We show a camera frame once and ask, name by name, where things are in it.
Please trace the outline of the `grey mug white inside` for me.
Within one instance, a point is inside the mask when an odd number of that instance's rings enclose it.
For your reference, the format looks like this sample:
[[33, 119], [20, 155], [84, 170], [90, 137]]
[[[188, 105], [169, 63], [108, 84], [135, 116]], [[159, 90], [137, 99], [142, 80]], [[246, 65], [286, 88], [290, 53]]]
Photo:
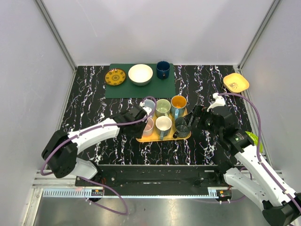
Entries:
[[155, 125], [159, 139], [163, 140], [171, 130], [172, 120], [168, 116], [160, 116], [156, 119]]

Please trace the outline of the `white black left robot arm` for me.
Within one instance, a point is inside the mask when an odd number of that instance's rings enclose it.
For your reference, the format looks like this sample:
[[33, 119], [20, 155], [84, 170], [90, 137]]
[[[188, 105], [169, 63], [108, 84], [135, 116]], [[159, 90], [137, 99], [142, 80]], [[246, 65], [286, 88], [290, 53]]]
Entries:
[[91, 186], [100, 184], [102, 178], [99, 167], [78, 155], [87, 148], [120, 134], [141, 138], [146, 126], [149, 107], [135, 105], [129, 111], [122, 111], [102, 122], [74, 132], [57, 130], [49, 140], [41, 156], [47, 162], [56, 178], [67, 175], [84, 177]]

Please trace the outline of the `pink mug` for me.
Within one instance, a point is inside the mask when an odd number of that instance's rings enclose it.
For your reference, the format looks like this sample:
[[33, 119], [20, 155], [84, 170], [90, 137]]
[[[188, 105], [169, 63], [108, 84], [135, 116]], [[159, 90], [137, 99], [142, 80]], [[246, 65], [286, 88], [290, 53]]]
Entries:
[[153, 129], [154, 129], [154, 121], [153, 119], [150, 117], [147, 119], [147, 124], [143, 130], [143, 137], [149, 137], [152, 135], [153, 133]]

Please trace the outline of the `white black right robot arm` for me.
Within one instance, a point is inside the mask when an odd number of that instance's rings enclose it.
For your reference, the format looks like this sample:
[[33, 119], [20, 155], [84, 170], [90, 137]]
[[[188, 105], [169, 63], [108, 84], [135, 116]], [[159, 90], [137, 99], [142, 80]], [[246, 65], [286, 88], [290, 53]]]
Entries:
[[185, 117], [188, 125], [206, 130], [219, 138], [220, 145], [241, 162], [255, 178], [244, 176], [230, 162], [219, 165], [214, 174], [218, 186], [235, 187], [255, 203], [271, 226], [287, 226], [301, 215], [297, 208], [301, 203], [300, 193], [295, 192], [257, 153], [256, 145], [247, 133], [239, 129], [235, 117], [225, 106], [213, 109], [197, 105]]

